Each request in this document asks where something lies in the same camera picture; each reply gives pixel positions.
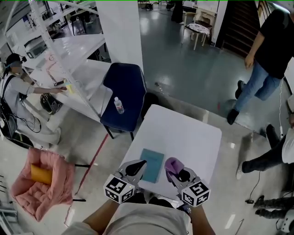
black t-shirt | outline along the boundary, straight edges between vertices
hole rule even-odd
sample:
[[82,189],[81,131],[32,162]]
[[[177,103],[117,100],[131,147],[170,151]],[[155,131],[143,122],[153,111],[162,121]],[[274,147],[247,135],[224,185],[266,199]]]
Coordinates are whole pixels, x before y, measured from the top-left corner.
[[282,79],[294,56],[294,23],[289,14],[274,10],[263,23],[260,32],[265,39],[255,59],[270,76]]

purple cloth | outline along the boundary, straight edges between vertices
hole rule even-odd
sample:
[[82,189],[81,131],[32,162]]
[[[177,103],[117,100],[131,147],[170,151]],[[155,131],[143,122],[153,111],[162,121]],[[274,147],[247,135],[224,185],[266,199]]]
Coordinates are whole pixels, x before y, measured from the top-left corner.
[[165,161],[164,168],[167,180],[169,182],[172,182],[168,172],[171,172],[173,174],[179,174],[179,172],[184,168],[184,164],[180,162],[177,158],[170,157]]

black cap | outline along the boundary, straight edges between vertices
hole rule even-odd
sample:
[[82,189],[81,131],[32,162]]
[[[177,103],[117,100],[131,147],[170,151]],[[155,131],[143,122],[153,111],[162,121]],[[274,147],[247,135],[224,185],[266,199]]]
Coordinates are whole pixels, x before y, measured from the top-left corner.
[[8,58],[6,59],[6,64],[5,64],[5,65],[8,66],[8,65],[12,64],[12,63],[15,62],[15,61],[21,61],[21,60],[20,60],[20,57],[19,57],[18,54],[16,54],[16,53],[12,53],[12,54],[9,55]]

plastic water bottle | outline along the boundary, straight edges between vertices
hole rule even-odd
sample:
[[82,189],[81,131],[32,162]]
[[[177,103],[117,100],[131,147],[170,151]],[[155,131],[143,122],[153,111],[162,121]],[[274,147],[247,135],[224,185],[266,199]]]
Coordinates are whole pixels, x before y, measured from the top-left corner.
[[116,110],[119,112],[119,114],[123,114],[124,107],[123,107],[122,102],[118,99],[118,97],[114,98],[114,104],[115,104]]

wooden chair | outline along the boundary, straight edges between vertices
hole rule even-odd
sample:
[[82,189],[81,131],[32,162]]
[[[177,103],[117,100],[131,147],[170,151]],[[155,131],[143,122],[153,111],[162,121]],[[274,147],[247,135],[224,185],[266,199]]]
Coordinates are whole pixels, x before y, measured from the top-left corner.
[[207,33],[203,33],[201,30],[198,31],[198,30],[196,30],[196,29],[193,29],[193,28],[189,27],[191,24],[188,24],[188,25],[187,25],[187,16],[189,16],[189,15],[195,16],[196,13],[195,13],[195,12],[186,12],[186,13],[185,13],[184,30],[183,30],[183,36],[182,36],[182,42],[181,42],[181,43],[183,44],[183,42],[184,42],[184,33],[185,33],[185,29],[188,29],[189,31],[192,32],[191,39],[192,39],[192,37],[193,37],[193,34],[196,34],[195,43],[194,43],[194,48],[193,48],[193,50],[195,50],[199,34],[202,34],[202,40],[201,40],[201,41],[202,41],[202,46],[203,46],[204,43],[205,43],[206,35],[209,35],[210,28],[211,28],[212,26],[209,25],[209,24],[207,24],[207,25],[204,26],[200,21],[196,21],[196,20],[195,20],[195,17],[194,17],[194,23],[193,23],[193,24],[194,24],[195,26],[200,27],[200,29],[204,29],[204,28],[206,28],[207,30],[205,30],[205,31],[207,31]]

